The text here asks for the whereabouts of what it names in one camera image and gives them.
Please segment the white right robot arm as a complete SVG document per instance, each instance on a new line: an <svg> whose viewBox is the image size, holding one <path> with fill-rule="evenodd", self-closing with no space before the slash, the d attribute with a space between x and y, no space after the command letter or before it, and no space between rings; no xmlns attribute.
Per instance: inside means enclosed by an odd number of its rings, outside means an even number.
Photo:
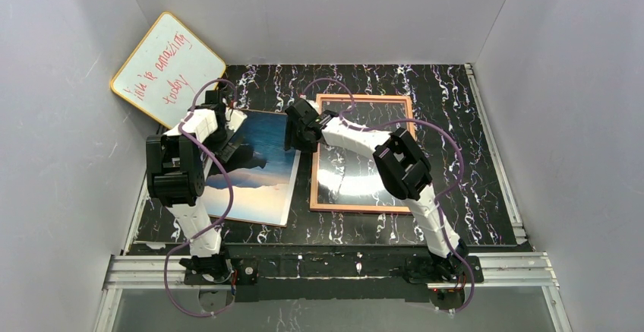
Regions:
<svg viewBox="0 0 644 332"><path fill-rule="evenodd" d="M436 201L431 164L410 131L382 131L358 125L339 113L319 112L304 99L286 109L284 148L316 153L319 144L339 147L373 160L384 188L409 209L429 252L462 261L467 248Z"/></svg>

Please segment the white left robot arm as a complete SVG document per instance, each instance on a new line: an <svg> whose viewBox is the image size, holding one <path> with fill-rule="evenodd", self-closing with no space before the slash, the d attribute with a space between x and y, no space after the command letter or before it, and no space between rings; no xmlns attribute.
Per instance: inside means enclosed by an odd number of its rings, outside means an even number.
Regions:
<svg viewBox="0 0 644 332"><path fill-rule="evenodd" d="M214 256L222 245L220 231L207 228L211 219L200 199L213 165L202 149L207 148L225 165L241 145L233 137L246 118L242 111L231 108L219 91L208 90L205 102L196 106L192 117L184 119L187 135L176 125L146 139L148 194L178 221L193 257Z"/></svg>

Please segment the landscape photo board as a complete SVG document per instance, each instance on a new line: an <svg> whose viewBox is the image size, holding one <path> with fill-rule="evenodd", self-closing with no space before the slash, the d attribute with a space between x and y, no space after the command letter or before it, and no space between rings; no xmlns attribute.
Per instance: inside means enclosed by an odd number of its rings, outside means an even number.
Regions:
<svg viewBox="0 0 644 332"><path fill-rule="evenodd" d="M224 168L234 200L229 220L285 226L295 188L300 153L284 149L287 116L246 110L235 134L238 149Z"/></svg>

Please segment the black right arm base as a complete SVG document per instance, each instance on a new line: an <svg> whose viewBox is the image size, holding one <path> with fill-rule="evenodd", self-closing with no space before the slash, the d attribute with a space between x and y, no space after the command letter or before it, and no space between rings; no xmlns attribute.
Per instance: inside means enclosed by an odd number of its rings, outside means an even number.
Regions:
<svg viewBox="0 0 644 332"><path fill-rule="evenodd" d="M474 280L475 283L482 283L485 277L479 258L466 256L465 260L472 274L469 274L463 263L456 258L444 260L433 255L413 256L405 259L402 277L412 284L450 283L455 286L457 280L462 280L462 276L467 280Z"/></svg>

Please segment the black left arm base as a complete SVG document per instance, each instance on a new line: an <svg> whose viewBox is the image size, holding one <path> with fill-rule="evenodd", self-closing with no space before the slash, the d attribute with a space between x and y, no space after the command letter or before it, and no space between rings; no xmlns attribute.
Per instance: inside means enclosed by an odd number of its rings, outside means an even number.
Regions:
<svg viewBox="0 0 644 332"><path fill-rule="evenodd" d="M186 285L254 285L258 278L258 262L248 258L227 258L214 255L209 258L182 258Z"/></svg>

